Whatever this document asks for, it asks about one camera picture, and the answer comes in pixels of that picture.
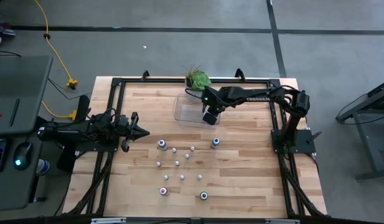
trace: wooden tabletop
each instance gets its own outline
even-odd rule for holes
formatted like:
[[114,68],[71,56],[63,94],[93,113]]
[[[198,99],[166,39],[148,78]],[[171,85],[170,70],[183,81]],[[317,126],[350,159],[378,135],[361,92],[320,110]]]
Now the wooden tabletop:
[[[91,114],[106,110],[112,78],[96,78]],[[296,79],[280,80],[282,85],[297,88]],[[261,84],[238,85],[266,88]],[[196,128],[174,119],[174,102],[177,97],[185,96],[184,88],[182,83],[126,84],[121,114],[130,117],[137,111],[138,125],[151,134],[131,143],[128,153],[119,150],[115,154],[105,216],[285,218],[278,158],[270,137],[273,127],[269,103],[244,103],[228,108],[215,128]],[[302,119],[299,129],[305,127]],[[213,138],[220,139],[215,150],[210,148]],[[169,150],[158,149],[160,139],[167,141]],[[175,154],[171,152],[173,147],[177,149]],[[190,159],[185,159],[185,154],[190,154]],[[76,161],[63,212],[71,210],[91,185],[96,155],[88,152]],[[295,157],[302,189],[315,206],[326,213],[315,163],[304,154]],[[180,162],[179,167],[174,165],[175,161]],[[159,194],[161,187],[169,189],[168,196]],[[290,189],[296,211],[294,190]],[[100,188],[97,192],[95,209]],[[201,192],[208,193],[207,200],[200,199]]]

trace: gray floor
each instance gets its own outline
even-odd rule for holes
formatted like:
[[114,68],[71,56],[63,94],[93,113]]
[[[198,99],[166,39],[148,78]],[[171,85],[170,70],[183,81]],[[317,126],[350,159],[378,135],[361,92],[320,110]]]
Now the gray floor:
[[[110,27],[270,28],[265,0],[41,0],[51,25]],[[384,30],[384,0],[273,0],[280,29]],[[3,0],[0,12],[17,25],[42,25],[31,0]],[[40,31],[17,31],[0,50],[22,55],[52,54]],[[51,32],[52,43],[79,81],[80,93],[91,92],[97,75],[177,76],[182,66],[201,65],[211,76],[279,77],[271,34],[159,32]],[[359,95],[384,82],[384,36],[280,35],[287,77],[311,96],[309,126],[323,131],[316,140],[321,184],[329,215],[384,222],[384,179],[355,181],[370,170],[354,126],[334,117]],[[54,60],[51,79],[67,81]],[[54,100],[63,100],[55,105]],[[69,114],[68,101],[52,86],[44,101],[57,114]],[[45,110],[40,115],[50,118]],[[55,160],[50,151],[46,158]],[[50,197],[23,211],[0,212],[0,219],[52,215],[68,176],[50,170]]]

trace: white peg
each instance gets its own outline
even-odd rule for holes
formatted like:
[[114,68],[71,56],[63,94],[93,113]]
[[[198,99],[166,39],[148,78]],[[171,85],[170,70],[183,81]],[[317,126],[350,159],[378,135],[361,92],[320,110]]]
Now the white peg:
[[163,150],[163,151],[167,150],[167,143],[164,140],[158,141],[158,145],[159,145],[161,150]]

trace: metal stand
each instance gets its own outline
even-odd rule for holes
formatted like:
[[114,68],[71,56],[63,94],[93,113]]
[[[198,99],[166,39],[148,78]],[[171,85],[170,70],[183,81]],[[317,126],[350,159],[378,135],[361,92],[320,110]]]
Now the metal stand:
[[378,147],[375,141],[371,141],[367,132],[364,131],[364,123],[361,114],[384,114],[384,83],[367,93],[368,98],[347,112],[336,117],[338,122],[343,123],[346,119],[353,118],[362,140],[363,146],[369,157],[372,172],[357,175],[356,180],[367,180],[384,177],[384,161],[381,152],[384,148]]

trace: clear plastic container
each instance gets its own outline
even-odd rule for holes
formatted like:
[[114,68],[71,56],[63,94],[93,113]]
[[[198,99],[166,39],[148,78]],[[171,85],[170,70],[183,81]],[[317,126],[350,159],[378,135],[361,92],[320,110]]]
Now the clear plastic container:
[[205,111],[203,111],[203,103],[201,100],[198,100],[198,98],[196,98],[196,100],[190,100],[188,96],[186,96],[186,93],[177,96],[172,110],[174,119],[179,121],[180,124],[198,128],[214,128],[215,125],[219,124],[221,117],[221,114],[219,114],[215,125],[207,124],[203,121]]

